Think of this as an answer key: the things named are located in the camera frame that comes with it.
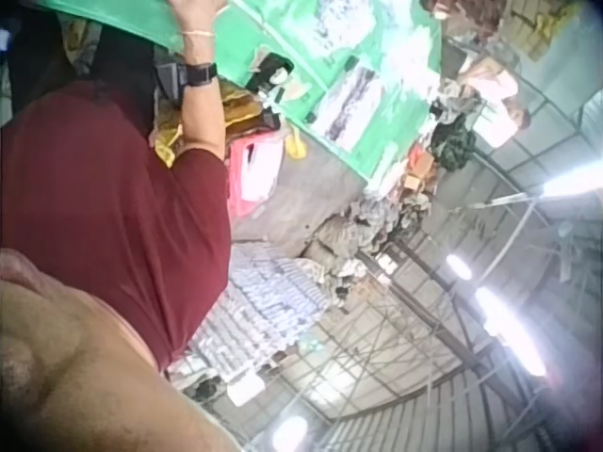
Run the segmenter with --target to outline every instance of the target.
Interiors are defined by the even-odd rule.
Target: bright light
[[[463,259],[456,254],[449,255],[446,258],[446,262],[462,280],[469,281],[471,278],[473,278],[471,268],[469,268],[469,266],[463,262]]]
[[[547,182],[545,197],[576,196],[603,187],[603,160],[574,169]]]
[[[506,341],[519,362],[535,377],[546,375],[546,368],[528,332],[513,313],[488,289],[480,288],[475,294],[486,314],[484,328],[493,336],[500,335]]]
[[[308,432],[308,423],[299,416],[284,421],[272,436],[272,447],[276,452],[295,452]]]
[[[247,374],[226,387],[226,394],[236,407],[242,407],[266,389],[266,383],[255,374]]]

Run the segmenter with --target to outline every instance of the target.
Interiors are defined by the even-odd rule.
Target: metal pole
[[[509,250],[511,249],[511,246],[513,245],[514,241],[517,239],[517,237],[519,236],[521,231],[524,229],[524,227],[528,223],[528,219],[530,219],[531,214],[534,211],[534,209],[536,208],[537,203],[538,203],[538,200],[533,200],[530,203],[530,205],[528,206],[528,210],[526,210],[526,213],[519,221],[519,224],[517,224],[517,227],[515,228],[515,230],[509,237],[509,240],[507,240],[507,243],[505,244],[504,247],[502,247],[502,250],[500,250],[497,257],[495,257],[494,261],[492,261],[490,266],[488,268],[486,268],[486,270],[483,272],[480,279],[476,282],[476,286],[479,287],[490,276],[490,274],[494,271],[494,269],[498,266],[498,264],[500,264],[500,261],[502,261],[502,259],[507,255],[507,252],[509,252]]]

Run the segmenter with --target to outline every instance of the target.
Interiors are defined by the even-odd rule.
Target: green banner
[[[165,0],[41,2],[173,51],[182,49]],[[239,85],[251,77],[259,49],[289,58],[303,92],[278,109],[366,179],[403,157],[428,117],[428,85],[439,72],[441,31],[418,0],[231,0],[215,32],[220,75]],[[325,95],[344,83],[350,57],[375,72],[381,96],[361,113],[367,118],[359,139],[343,149],[316,133],[307,119]]]

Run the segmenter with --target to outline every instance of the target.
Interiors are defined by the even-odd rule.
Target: pile of clothes
[[[431,152],[445,170],[463,169],[476,150],[476,136],[465,122],[466,115],[461,114],[451,124],[437,124],[433,131]]]

